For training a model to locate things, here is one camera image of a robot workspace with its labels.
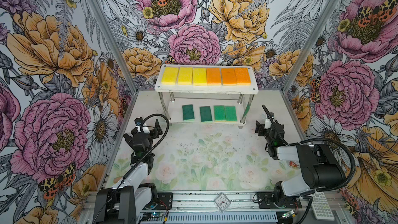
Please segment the orange sponge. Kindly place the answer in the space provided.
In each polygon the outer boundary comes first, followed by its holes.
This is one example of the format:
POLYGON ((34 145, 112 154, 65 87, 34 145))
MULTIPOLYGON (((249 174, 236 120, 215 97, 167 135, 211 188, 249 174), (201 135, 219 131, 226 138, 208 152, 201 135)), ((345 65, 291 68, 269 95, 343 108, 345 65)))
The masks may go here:
POLYGON ((238 86, 250 86, 251 79, 249 69, 246 67, 237 67, 235 70, 236 82, 238 86))
POLYGON ((223 86, 236 86, 237 79, 234 68, 222 68, 221 78, 223 86))
POLYGON ((221 86, 221 73, 220 69, 217 67, 214 68, 207 68, 206 69, 206 76, 207 76, 207 86, 221 86))

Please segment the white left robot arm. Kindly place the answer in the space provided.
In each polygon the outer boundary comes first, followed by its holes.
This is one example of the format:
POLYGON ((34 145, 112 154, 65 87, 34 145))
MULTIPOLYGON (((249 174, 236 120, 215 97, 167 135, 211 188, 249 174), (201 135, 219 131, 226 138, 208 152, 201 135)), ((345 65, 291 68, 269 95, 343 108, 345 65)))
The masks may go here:
POLYGON ((130 169, 112 187, 97 193, 93 224, 135 224, 143 208, 157 201, 155 186, 143 181, 153 167, 153 150, 166 137, 169 128, 165 115, 152 114, 136 119, 136 127, 123 135, 133 149, 130 169))

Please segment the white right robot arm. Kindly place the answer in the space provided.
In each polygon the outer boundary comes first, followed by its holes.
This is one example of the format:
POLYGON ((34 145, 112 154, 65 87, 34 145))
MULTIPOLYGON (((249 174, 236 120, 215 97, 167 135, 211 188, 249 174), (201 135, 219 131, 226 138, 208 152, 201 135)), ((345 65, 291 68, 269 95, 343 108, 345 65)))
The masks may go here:
POLYGON ((272 159, 293 162, 300 170, 297 176, 275 184, 275 198, 336 190, 347 181, 348 177, 327 145, 332 140, 319 144, 316 141, 289 144, 284 140, 284 125, 274 120, 272 113, 267 113, 265 120, 256 121, 255 133, 265 137, 265 150, 272 159))

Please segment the light green sponge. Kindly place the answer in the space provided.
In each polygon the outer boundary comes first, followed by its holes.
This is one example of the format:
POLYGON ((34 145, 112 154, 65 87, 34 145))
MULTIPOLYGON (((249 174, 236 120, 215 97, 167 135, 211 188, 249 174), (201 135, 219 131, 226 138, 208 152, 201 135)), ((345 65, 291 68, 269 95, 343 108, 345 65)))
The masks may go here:
POLYGON ((226 112, 225 112, 225 107, 223 105, 214 106, 214 120, 215 122, 226 121, 226 112))
POLYGON ((226 122, 237 122, 237 114, 235 106, 225 106, 225 118, 226 122))

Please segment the yellow sponge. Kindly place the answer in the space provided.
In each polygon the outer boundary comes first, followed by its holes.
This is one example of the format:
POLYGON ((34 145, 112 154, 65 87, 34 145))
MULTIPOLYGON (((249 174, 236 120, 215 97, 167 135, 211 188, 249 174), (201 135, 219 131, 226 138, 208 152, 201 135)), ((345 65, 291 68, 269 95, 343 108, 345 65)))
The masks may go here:
POLYGON ((180 67, 178 73, 178 85, 192 85, 193 68, 180 67))
POLYGON ((204 67, 193 69, 193 85, 206 86, 207 85, 207 70, 204 67))
POLYGON ((163 85, 175 85, 178 77, 178 67, 166 67, 163 72, 161 83, 163 85))

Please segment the yellow sponge bottom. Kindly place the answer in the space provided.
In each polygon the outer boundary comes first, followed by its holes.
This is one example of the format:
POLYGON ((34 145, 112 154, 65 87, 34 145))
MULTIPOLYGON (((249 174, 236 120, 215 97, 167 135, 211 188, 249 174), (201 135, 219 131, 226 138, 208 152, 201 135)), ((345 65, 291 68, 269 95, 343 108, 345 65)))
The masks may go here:
POLYGON ((178 73, 178 85, 192 85, 193 68, 180 67, 178 73))

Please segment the orange sponge back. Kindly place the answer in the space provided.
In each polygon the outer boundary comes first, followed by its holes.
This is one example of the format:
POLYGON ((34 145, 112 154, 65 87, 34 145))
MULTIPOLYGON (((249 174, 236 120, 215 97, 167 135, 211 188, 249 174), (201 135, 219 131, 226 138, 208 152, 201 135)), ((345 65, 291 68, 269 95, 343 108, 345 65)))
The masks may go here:
POLYGON ((206 76, 207 76, 207 86, 221 86, 221 73, 220 69, 217 67, 214 68, 207 68, 206 69, 206 76))

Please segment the dark green scouring sponge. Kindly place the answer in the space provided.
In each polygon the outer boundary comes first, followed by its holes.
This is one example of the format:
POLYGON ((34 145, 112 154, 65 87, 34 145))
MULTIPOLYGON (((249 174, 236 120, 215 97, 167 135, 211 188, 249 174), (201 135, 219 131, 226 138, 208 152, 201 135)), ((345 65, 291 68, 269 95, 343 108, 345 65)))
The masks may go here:
POLYGON ((200 107, 200 117, 202 123, 212 122, 212 114, 210 106, 200 107))

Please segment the orange sponge front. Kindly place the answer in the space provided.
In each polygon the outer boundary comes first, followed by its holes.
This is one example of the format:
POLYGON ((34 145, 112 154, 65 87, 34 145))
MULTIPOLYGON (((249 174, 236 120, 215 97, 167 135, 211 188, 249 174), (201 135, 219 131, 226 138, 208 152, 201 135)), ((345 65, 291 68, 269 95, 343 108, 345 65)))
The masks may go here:
POLYGON ((236 82, 238 86, 250 86, 251 79, 249 69, 246 67, 237 67, 235 70, 236 82))

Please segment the yellow sponge top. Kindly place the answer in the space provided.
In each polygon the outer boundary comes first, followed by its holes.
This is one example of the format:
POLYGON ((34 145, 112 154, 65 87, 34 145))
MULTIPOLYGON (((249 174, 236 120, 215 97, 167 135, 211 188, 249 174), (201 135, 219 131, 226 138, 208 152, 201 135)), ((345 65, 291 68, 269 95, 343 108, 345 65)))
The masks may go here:
POLYGON ((193 69, 193 85, 206 86, 207 85, 207 70, 204 67, 193 69))

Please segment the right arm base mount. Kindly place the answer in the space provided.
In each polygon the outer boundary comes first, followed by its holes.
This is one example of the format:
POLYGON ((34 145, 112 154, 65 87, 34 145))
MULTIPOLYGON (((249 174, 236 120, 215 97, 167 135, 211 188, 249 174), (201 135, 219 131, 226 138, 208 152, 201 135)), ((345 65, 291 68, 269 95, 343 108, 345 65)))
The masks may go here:
POLYGON ((282 181, 279 181, 273 191, 256 192, 252 198, 253 203, 257 203, 260 209, 272 208, 294 208, 302 207, 298 197, 288 197, 282 189, 282 181))

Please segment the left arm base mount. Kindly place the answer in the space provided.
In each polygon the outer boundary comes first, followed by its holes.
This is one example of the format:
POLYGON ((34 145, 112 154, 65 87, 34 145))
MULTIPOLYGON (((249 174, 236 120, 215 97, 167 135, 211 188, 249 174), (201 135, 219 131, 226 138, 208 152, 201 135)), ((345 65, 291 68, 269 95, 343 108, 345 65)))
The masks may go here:
POLYGON ((152 201, 148 203, 144 210, 168 210, 170 211, 173 206, 174 194, 171 192, 158 192, 157 198, 152 198, 152 201))

